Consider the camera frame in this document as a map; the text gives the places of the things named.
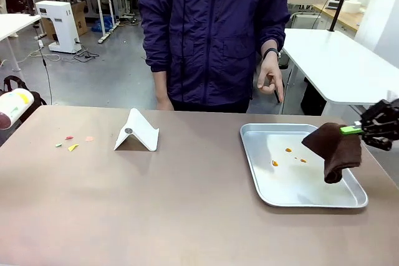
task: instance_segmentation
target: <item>silver baking tray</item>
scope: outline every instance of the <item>silver baking tray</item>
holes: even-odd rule
[[[257,193],[271,206],[365,207],[368,203],[366,192],[349,169],[342,171],[341,182],[324,183],[324,160],[301,143],[316,129],[305,124],[247,124],[241,127]]]

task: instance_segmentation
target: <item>white cylinder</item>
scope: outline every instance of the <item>white cylinder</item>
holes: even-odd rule
[[[344,5],[342,6],[342,12],[348,12],[350,14],[356,14],[360,11],[360,6],[362,3],[353,0],[344,1]]]
[[[0,130],[8,129],[32,105],[33,95],[28,90],[16,88],[0,96]]]

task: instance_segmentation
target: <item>wall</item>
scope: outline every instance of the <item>wall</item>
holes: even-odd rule
[[[372,0],[355,40],[399,68],[399,0]]]

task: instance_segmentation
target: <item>brown cloth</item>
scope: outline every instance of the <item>brown cloth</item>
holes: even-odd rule
[[[362,162],[358,135],[343,135],[336,123],[325,123],[302,140],[302,144],[324,159],[324,181],[338,183],[344,168],[356,168]]]

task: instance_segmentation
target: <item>man's left hand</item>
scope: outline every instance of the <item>man's left hand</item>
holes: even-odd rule
[[[282,76],[279,68],[277,54],[269,52],[262,62],[261,73],[257,80],[257,87],[262,93],[272,94],[277,90],[280,102],[284,99],[284,88],[282,87]]]

